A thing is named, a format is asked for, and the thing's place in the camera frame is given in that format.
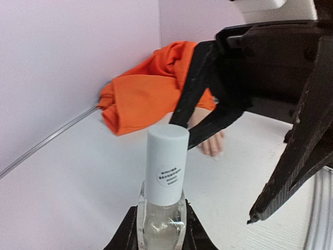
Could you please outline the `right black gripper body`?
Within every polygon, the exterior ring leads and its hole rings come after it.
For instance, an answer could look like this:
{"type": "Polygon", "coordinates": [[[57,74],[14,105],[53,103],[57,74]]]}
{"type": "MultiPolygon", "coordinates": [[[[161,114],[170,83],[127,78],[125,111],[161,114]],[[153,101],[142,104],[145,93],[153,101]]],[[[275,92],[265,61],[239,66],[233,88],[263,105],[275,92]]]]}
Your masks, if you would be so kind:
{"type": "Polygon", "coordinates": [[[222,58],[253,97],[250,112],[291,122],[319,40],[332,34],[332,1],[286,1],[242,15],[245,24],[216,34],[222,58]]]}

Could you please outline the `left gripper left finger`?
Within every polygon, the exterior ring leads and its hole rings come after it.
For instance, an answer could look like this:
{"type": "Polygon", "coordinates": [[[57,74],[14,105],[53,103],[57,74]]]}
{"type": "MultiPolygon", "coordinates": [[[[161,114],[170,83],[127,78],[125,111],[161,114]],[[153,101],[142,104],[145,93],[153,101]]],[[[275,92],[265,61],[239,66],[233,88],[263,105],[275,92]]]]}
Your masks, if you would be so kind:
{"type": "Polygon", "coordinates": [[[132,206],[104,250],[138,249],[136,223],[137,206],[132,206]]]}

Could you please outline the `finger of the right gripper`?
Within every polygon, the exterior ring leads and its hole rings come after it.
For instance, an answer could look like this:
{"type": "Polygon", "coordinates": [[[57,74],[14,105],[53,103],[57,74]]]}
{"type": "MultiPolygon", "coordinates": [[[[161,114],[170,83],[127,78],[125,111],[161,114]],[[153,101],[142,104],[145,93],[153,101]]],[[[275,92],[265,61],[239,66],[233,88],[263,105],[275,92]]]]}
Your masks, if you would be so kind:
{"type": "Polygon", "coordinates": [[[288,143],[275,170],[250,209],[248,224],[268,219],[326,164],[332,162],[332,36],[318,43],[288,143]]]}
{"type": "Polygon", "coordinates": [[[222,60],[216,41],[200,42],[194,50],[184,88],[171,124],[184,128],[206,90],[217,98],[214,110],[189,130],[188,149],[192,149],[222,129],[245,111],[245,92],[231,64],[222,60]]]}

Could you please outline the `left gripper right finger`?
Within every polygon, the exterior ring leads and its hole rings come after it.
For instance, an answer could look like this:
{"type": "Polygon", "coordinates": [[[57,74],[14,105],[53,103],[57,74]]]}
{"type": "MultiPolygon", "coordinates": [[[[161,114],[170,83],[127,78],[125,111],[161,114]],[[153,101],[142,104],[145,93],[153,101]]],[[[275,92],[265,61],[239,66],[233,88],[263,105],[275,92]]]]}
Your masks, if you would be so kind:
{"type": "Polygon", "coordinates": [[[187,225],[184,250],[218,250],[213,244],[189,202],[186,202],[187,225]]]}

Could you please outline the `clear nail polish bottle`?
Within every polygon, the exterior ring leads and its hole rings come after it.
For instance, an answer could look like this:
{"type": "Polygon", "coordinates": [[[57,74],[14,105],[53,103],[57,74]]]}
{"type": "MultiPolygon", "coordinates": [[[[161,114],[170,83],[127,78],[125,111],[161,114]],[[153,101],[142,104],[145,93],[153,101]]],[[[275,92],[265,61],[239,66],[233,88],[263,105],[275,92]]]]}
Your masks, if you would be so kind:
{"type": "Polygon", "coordinates": [[[176,204],[157,206],[147,200],[144,187],[143,184],[136,215],[138,249],[182,249],[187,227],[184,193],[176,204]]]}

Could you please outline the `white nail polish cap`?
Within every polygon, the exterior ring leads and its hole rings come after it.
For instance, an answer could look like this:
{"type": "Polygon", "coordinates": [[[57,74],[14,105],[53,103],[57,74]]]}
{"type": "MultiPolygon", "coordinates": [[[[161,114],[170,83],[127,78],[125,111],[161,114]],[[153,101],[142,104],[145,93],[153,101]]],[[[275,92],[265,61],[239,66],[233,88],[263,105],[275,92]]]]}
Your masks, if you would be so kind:
{"type": "Polygon", "coordinates": [[[148,129],[145,198],[157,206],[176,204],[182,196],[189,131],[174,124],[148,129]]]}

